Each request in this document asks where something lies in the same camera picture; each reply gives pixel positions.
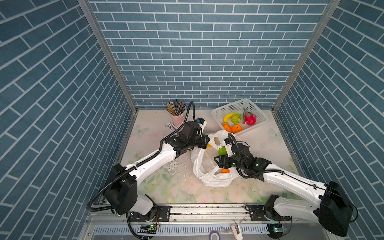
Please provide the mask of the round orange toy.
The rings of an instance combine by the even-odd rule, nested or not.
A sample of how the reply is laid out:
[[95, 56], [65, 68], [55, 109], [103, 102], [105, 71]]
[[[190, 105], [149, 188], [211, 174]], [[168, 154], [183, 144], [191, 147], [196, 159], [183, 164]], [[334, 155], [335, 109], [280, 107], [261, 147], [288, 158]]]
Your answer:
[[236, 134], [236, 133], [239, 133], [243, 130], [242, 126], [241, 125], [234, 125], [232, 127], [232, 133], [233, 134]]

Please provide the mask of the white plastic bag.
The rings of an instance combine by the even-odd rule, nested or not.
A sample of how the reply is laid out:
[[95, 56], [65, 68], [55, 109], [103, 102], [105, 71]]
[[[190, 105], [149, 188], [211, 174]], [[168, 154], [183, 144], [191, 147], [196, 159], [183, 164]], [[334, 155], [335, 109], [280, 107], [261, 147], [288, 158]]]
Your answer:
[[195, 176], [208, 187], [224, 188], [228, 187], [232, 181], [240, 177], [235, 168], [230, 168], [229, 173], [222, 173], [222, 169], [214, 161], [218, 156], [218, 150], [225, 147], [225, 139], [228, 138], [225, 130], [209, 134], [209, 144], [213, 147], [206, 149], [195, 148], [191, 152], [191, 161], [193, 163], [193, 172]]

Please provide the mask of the pink dragon fruit toy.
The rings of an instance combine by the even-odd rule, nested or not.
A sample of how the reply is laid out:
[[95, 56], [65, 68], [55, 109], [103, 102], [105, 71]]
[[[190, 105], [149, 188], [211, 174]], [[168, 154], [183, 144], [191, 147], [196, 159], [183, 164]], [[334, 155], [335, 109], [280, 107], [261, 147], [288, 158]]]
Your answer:
[[244, 118], [244, 124], [246, 124], [248, 126], [253, 126], [257, 122], [257, 116], [250, 113], [245, 108], [244, 108], [244, 112], [243, 112], [243, 118]]

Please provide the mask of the green pear toy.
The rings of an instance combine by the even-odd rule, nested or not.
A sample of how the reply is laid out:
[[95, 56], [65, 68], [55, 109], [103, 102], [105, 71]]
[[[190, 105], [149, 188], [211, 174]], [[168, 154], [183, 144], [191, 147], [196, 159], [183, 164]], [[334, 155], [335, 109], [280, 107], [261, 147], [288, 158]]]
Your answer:
[[241, 114], [235, 114], [231, 117], [231, 121], [235, 125], [239, 125], [242, 122], [242, 115]]

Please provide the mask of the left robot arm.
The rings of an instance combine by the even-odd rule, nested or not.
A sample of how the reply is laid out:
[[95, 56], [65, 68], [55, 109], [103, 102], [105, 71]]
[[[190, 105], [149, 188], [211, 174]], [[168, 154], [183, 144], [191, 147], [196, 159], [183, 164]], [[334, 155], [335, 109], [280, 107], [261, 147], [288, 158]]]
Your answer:
[[163, 165], [177, 159], [194, 148], [205, 149], [210, 138], [203, 134], [206, 121], [198, 118], [188, 121], [179, 128], [178, 133], [161, 140], [160, 149], [127, 166], [115, 165], [103, 191], [104, 198], [118, 215], [138, 213], [151, 220], [157, 204], [148, 196], [138, 195], [138, 186]]

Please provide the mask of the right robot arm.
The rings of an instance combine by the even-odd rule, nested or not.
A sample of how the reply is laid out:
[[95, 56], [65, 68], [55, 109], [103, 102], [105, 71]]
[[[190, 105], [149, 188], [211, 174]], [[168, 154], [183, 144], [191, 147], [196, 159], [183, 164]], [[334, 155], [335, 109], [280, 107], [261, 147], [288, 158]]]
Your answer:
[[232, 146], [226, 155], [214, 157], [221, 169], [234, 168], [245, 179], [257, 179], [276, 185], [301, 197], [289, 200], [271, 195], [263, 207], [270, 221], [294, 217], [319, 223], [328, 232], [345, 237], [353, 217], [354, 205], [344, 189], [336, 182], [315, 182], [290, 173], [264, 158], [255, 158], [249, 147]]

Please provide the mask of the pink pencil cup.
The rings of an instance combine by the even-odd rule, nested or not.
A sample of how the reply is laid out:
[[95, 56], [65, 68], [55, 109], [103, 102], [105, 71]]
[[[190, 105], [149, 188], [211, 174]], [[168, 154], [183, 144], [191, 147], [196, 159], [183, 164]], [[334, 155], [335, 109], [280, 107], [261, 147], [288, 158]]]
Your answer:
[[180, 127], [184, 123], [184, 120], [185, 120], [184, 114], [177, 115], [177, 116], [172, 115], [172, 123], [175, 127]]

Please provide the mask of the coloured pencils bunch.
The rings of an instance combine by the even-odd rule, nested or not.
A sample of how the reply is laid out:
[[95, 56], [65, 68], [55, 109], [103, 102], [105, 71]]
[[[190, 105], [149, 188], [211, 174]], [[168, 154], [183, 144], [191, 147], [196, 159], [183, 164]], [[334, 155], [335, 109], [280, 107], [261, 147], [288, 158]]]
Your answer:
[[167, 111], [172, 115], [172, 116], [180, 116], [186, 107], [186, 103], [183, 102], [182, 100], [175, 100], [175, 101], [169, 101], [167, 103]]

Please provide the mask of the white plastic basket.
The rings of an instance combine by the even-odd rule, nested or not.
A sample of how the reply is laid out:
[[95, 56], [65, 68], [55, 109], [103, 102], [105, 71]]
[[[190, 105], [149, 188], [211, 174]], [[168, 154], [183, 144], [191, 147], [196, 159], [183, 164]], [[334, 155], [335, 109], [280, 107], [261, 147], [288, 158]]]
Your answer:
[[222, 130], [237, 136], [251, 132], [269, 118], [249, 99], [242, 99], [212, 110], [212, 116]]

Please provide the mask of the yellow toy banana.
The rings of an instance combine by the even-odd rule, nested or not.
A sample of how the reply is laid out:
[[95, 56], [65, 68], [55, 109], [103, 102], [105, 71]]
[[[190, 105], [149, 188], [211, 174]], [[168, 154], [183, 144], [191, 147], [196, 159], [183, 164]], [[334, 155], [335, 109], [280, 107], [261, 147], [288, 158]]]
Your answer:
[[230, 119], [233, 115], [235, 115], [235, 113], [231, 113], [231, 114], [225, 115], [224, 118], [223, 118], [223, 122], [227, 123], [228, 119]]

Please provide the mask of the pink white clip tool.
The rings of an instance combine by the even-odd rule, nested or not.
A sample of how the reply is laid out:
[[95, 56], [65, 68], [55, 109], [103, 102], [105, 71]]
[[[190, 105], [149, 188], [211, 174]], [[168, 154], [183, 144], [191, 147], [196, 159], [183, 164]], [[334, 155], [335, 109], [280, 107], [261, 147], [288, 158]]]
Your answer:
[[239, 223], [235, 222], [234, 224], [232, 224], [231, 230], [233, 232], [235, 240], [243, 240], [243, 234]]

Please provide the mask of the purple tape roll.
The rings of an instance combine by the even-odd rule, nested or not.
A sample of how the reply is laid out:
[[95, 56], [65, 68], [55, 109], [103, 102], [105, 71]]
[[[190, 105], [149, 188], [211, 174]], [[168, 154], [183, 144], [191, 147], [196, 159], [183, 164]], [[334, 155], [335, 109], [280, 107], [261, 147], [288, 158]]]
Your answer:
[[209, 240], [221, 240], [221, 235], [218, 231], [211, 231], [209, 233]]

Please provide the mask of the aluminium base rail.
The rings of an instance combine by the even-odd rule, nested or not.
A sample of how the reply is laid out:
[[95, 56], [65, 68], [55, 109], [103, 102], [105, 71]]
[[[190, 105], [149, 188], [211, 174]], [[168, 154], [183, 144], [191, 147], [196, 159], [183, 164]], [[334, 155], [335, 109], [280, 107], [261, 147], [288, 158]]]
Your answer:
[[290, 221], [252, 221], [245, 204], [164, 204], [160, 220], [145, 222], [135, 214], [118, 216], [110, 210], [90, 213], [81, 240], [208, 240], [218, 231], [221, 240], [235, 240], [231, 225], [240, 224], [243, 240], [337, 240], [320, 224], [294, 217]]

